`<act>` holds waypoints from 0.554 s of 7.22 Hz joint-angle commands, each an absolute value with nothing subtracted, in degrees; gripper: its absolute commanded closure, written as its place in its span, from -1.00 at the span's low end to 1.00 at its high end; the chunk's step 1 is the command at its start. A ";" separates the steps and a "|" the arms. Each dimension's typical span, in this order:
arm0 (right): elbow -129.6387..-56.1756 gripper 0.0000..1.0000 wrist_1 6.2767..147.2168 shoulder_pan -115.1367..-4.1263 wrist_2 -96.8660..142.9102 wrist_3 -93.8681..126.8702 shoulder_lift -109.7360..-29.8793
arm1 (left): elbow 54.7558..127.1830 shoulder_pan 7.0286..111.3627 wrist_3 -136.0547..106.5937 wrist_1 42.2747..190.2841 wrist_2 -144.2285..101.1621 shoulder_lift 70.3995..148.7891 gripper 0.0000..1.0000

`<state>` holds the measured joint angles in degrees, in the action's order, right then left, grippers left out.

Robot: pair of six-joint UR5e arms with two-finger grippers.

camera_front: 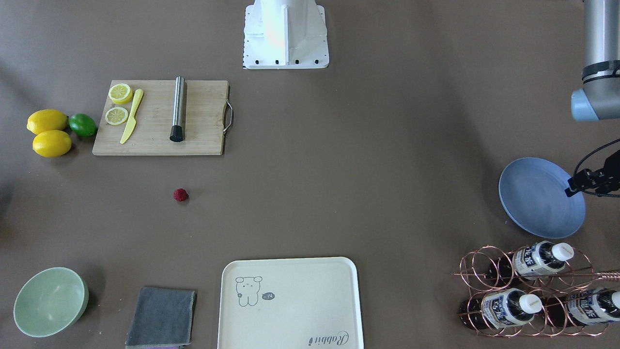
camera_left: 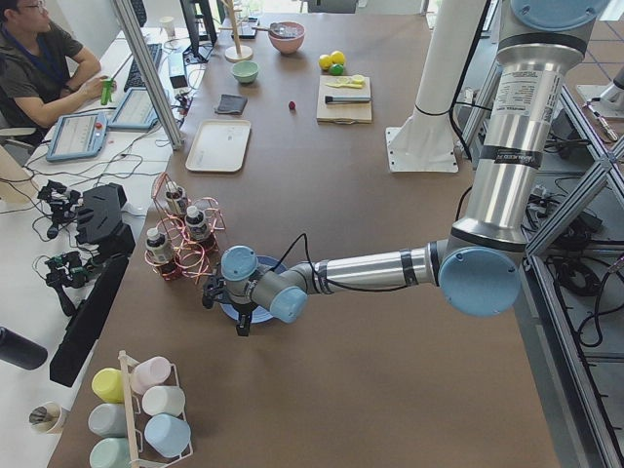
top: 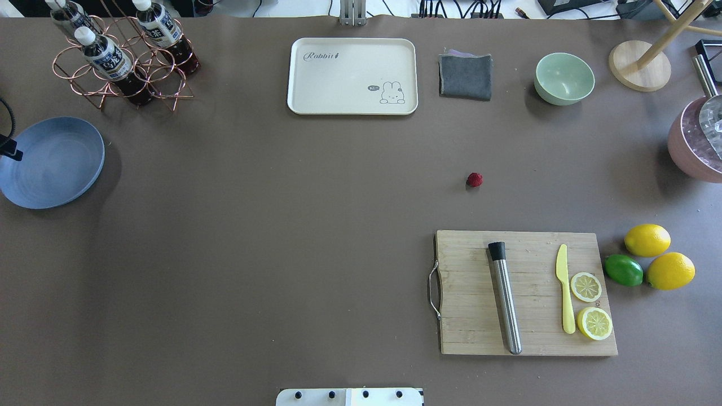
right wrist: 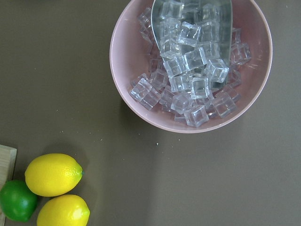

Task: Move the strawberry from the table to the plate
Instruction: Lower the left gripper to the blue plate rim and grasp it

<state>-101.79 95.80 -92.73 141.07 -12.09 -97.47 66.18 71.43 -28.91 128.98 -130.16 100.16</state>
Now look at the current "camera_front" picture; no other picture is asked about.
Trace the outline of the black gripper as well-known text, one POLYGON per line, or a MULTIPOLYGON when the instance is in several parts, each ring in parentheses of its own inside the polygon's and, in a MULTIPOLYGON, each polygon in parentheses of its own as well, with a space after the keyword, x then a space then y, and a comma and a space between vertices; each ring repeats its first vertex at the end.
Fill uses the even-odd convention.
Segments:
POLYGON ((577 193, 588 193, 588 189, 593 190, 599 197, 618 197, 620 188, 620 151, 614 152, 607 157, 603 167, 598 170, 582 169, 574 173, 572 180, 568 180, 568 187, 565 189, 567 197, 575 196, 577 193))

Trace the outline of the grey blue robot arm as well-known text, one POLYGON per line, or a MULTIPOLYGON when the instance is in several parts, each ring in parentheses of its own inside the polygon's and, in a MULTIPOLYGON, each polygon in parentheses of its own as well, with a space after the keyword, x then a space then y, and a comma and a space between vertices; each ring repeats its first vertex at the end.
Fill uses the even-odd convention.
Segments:
MULTIPOLYGON (((617 0, 585 0, 585 59, 582 88, 571 96, 571 113, 576 121, 606 121, 619 117, 619 13, 617 0)), ((611 141, 582 158, 569 187, 568 197, 578 192, 599 197, 618 197, 619 153, 609 156, 601 169, 580 169, 591 155, 618 143, 611 141)))

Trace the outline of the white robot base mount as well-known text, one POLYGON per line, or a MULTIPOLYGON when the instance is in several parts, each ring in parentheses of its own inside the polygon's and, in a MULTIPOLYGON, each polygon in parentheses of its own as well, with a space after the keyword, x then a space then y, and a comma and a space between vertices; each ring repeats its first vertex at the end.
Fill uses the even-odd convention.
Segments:
POLYGON ((243 68, 327 68, 325 17, 314 0, 256 0, 245 8, 243 68))

